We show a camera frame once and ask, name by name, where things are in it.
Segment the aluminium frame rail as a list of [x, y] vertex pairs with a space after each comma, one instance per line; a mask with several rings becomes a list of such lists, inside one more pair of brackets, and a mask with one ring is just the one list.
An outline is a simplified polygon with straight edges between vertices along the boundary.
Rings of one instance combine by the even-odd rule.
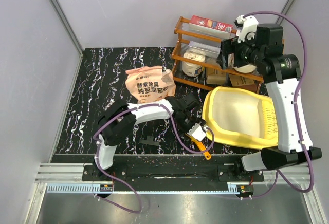
[[[36, 182], [78, 183], [86, 174], [83, 163], [42, 163], [36, 175]], [[293, 184], [310, 182], [308, 167], [304, 164], [281, 169], [282, 174]]]

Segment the pink cat litter bag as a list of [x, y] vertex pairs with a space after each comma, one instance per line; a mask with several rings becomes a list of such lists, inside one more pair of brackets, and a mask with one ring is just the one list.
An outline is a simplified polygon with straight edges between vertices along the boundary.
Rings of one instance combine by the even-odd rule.
[[138, 103], [150, 103], [175, 96], [176, 85], [169, 69], [145, 66], [127, 70], [125, 73], [126, 88]]

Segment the red 3D toothpaste box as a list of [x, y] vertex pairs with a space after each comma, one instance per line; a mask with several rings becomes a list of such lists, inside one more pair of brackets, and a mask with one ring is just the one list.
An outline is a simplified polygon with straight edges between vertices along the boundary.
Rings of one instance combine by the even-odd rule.
[[229, 39], [234, 25], [194, 15], [190, 19], [189, 29], [220, 39]]

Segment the wooden two-tier shelf rack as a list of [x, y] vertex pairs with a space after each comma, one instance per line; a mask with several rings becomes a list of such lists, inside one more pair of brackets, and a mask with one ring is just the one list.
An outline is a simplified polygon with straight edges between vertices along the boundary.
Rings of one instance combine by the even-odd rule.
[[210, 91], [218, 85], [228, 86], [229, 78], [236, 76], [243, 79], [243, 85], [249, 85], [250, 90], [260, 91], [264, 80], [257, 71], [236, 71], [232, 67], [233, 55], [221, 59], [222, 39], [190, 29], [191, 25], [188, 18], [181, 16], [174, 28], [177, 43], [171, 59], [174, 60], [172, 74], [175, 82]]

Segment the yellow plastic litter scoop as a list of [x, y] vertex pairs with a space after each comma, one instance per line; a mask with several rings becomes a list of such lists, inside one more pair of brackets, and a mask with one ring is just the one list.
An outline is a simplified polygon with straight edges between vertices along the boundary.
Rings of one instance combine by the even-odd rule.
[[[190, 137], [191, 140], [196, 144], [196, 146], [198, 147], [198, 149], [202, 152], [205, 151], [206, 148], [205, 146], [202, 144], [202, 142], [198, 141], [197, 139]], [[203, 156], [206, 160], [210, 160], [211, 159], [211, 154], [209, 152], [204, 152]]]

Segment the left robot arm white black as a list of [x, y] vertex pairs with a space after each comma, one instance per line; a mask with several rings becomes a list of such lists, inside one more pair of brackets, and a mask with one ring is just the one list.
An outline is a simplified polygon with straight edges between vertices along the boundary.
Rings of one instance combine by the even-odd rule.
[[126, 103], [122, 99], [115, 101], [99, 118], [98, 130], [94, 134], [99, 147], [93, 174], [102, 181], [109, 179], [117, 146], [140, 123], [173, 120], [177, 130], [202, 141], [206, 137], [205, 121], [190, 114], [197, 106], [199, 102], [192, 94], [141, 104]]

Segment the yellow litter box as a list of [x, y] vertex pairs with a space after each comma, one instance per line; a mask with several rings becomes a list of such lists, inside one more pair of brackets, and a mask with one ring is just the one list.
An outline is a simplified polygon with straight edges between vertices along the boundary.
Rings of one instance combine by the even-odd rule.
[[213, 131], [216, 143], [256, 150], [278, 144], [275, 108], [268, 96], [216, 87], [205, 97], [202, 119]]

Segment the brown cardboard box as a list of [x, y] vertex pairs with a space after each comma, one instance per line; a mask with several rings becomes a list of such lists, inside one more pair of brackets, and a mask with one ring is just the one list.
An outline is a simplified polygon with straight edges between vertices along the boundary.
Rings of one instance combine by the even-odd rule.
[[255, 81], [245, 77], [229, 74], [229, 80], [234, 88], [241, 88], [252, 92], [257, 91]]

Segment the grey metal scraper blade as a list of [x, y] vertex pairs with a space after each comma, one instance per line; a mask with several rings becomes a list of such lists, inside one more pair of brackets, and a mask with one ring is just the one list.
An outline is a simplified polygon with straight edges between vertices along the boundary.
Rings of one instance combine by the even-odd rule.
[[153, 136], [147, 136], [146, 139], [140, 139], [139, 144], [159, 147], [159, 142], [155, 141]]

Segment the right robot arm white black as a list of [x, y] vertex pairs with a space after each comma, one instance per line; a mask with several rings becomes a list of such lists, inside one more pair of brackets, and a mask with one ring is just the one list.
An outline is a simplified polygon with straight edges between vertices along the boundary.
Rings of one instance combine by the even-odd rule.
[[234, 55], [234, 65], [256, 66], [272, 98], [278, 126], [278, 144], [241, 158], [234, 176], [247, 180], [252, 171], [276, 170], [322, 157], [308, 135], [301, 94], [297, 89], [302, 76], [298, 58], [284, 54], [283, 27], [277, 24], [246, 26], [238, 24], [235, 37], [221, 43], [222, 55]]

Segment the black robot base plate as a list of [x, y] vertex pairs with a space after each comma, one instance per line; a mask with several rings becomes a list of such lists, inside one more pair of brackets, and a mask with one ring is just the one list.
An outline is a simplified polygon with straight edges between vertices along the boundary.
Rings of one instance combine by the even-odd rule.
[[264, 175], [258, 172], [239, 172], [234, 170], [234, 166], [214, 163], [192, 163], [182, 164], [126, 164], [117, 163], [106, 173], [128, 181], [129, 179], [141, 178], [197, 178], [209, 179], [219, 182], [263, 182]]

